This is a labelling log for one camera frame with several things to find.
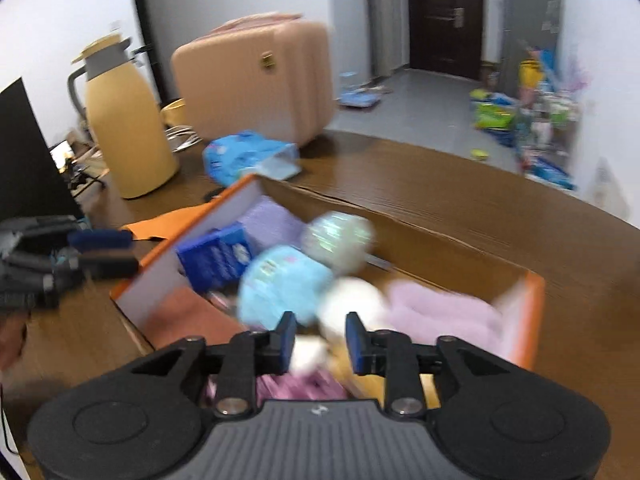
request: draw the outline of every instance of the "gray floor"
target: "gray floor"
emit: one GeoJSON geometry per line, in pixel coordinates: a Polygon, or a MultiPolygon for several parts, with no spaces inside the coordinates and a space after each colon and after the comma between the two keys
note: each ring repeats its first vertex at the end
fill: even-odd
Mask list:
{"type": "Polygon", "coordinates": [[[340,110],[329,124],[371,137],[407,142],[471,158],[474,148],[489,153],[487,164],[517,172],[513,150],[473,127],[469,92],[478,83],[421,70],[402,70],[384,84],[393,90],[371,110],[340,110]]]}

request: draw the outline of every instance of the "yellow bowl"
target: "yellow bowl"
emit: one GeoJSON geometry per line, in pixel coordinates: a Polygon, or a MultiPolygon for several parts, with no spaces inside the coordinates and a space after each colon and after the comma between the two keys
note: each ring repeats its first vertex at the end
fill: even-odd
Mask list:
{"type": "Polygon", "coordinates": [[[187,117],[184,110],[184,99],[178,99],[170,105],[165,106],[160,111],[160,116],[162,117],[162,122],[172,128],[174,126],[187,124],[187,117]]]}

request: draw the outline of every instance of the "wooden table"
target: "wooden table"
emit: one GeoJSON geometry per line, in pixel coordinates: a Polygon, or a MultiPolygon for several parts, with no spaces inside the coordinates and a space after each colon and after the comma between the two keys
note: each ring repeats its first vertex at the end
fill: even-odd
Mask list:
{"type": "MultiPolygon", "coordinates": [[[[95,187],[82,205],[95,226],[114,227],[201,203],[214,188],[201,151],[180,154],[180,174],[147,197],[124,201],[113,189],[95,187]]],[[[514,174],[388,140],[326,134],[303,157],[298,184],[454,236],[542,275],[546,311],[536,371],[606,411],[613,440],[598,478],[640,476],[640,231],[514,174]]],[[[149,247],[141,242],[137,250],[149,247]]],[[[6,378],[6,410],[19,441],[44,400],[140,354],[108,288],[86,286],[59,313],[34,316],[24,357],[6,378]]],[[[30,471],[38,478],[36,468],[30,471]]]]}

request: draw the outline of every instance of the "pink suitcase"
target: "pink suitcase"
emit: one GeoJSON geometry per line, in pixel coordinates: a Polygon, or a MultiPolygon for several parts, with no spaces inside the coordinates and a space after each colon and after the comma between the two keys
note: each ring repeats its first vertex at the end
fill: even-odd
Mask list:
{"type": "Polygon", "coordinates": [[[225,23],[172,57],[186,117],[205,139],[255,130],[306,144],[334,116],[329,39],[299,14],[225,23]]]}

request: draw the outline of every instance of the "orange box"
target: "orange box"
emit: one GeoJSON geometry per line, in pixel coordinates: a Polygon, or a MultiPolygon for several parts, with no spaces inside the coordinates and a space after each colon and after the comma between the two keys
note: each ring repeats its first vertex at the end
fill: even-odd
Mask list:
{"type": "Polygon", "coordinates": [[[369,219],[376,231],[374,255],[394,268],[387,271],[367,266],[363,278],[384,289],[389,279],[403,275],[427,286],[486,301],[500,311],[503,319],[502,343],[496,353],[523,368],[532,368],[544,303],[545,282],[541,276],[455,238],[256,175],[244,177],[190,214],[173,215],[171,237],[142,260],[139,275],[112,291],[119,309],[135,326],[142,327],[163,298],[177,287],[188,285],[179,272],[176,245],[231,224],[262,195],[271,196],[305,222],[332,210],[369,219]]]}

